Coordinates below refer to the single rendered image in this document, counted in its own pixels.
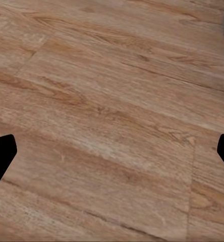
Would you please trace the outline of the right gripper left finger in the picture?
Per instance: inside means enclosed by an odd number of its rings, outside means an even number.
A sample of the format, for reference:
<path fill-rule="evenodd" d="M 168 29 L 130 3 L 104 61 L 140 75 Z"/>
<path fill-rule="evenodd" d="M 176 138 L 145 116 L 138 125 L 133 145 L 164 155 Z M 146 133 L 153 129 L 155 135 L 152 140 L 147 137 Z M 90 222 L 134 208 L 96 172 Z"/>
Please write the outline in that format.
<path fill-rule="evenodd" d="M 0 137 L 0 180 L 17 154 L 17 145 L 13 134 Z"/>

